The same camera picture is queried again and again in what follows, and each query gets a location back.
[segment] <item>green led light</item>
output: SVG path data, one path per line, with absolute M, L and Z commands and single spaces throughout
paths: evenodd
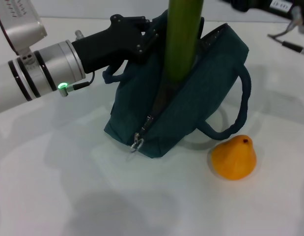
M 61 83 L 58 85 L 58 89 L 63 89 L 68 86 L 68 83 Z

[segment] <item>green cylinder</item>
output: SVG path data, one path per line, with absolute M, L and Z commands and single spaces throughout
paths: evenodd
M 165 72 L 171 82 L 183 81 L 193 66 L 203 1 L 169 1 Z

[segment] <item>white table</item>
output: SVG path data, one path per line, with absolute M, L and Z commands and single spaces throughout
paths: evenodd
M 37 50 L 104 30 L 104 20 L 48 19 Z M 205 33 L 222 24 L 205 23 Z M 215 142 L 199 131 L 161 159 L 128 155 L 103 132 L 117 84 L 101 71 L 90 87 L 57 93 L 0 114 L 0 236 L 304 236 L 304 56 L 266 37 L 286 24 L 230 23 L 249 46 L 249 118 L 256 171 L 215 176 Z M 304 36 L 286 37 L 304 45 Z M 14 54 L 0 31 L 0 64 Z M 236 83 L 209 118 L 233 123 Z

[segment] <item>teal bag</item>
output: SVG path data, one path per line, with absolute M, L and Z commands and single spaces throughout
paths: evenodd
M 166 12 L 153 22 L 151 30 L 166 24 Z M 164 50 L 162 39 L 145 64 L 128 62 L 119 76 L 113 73 L 121 62 L 103 72 L 106 83 L 120 81 L 105 132 L 151 158 L 162 157 L 195 129 L 215 140 L 237 133 L 247 120 L 251 79 L 244 66 L 249 49 L 231 27 L 224 24 L 199 39 L 197 60 L 188 78 L 166 108 L 150 119 L 163 75 Z M 237 77 L 243 91 L 238 117 L 228 129 L 216 132 L 206 119 L 220 106 Z

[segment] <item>label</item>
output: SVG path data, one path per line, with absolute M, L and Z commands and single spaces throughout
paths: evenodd
M 284 1 L 284 0 L 272 0 L 272 3 L 270 5 L 270 8 L 279 10 L 279 11 L 283 11 L 283 12 L 289 12 L 289 10 L 291 9 L 291 7 L 293 6 L 293 4 L 291 2 L 288 1 Z

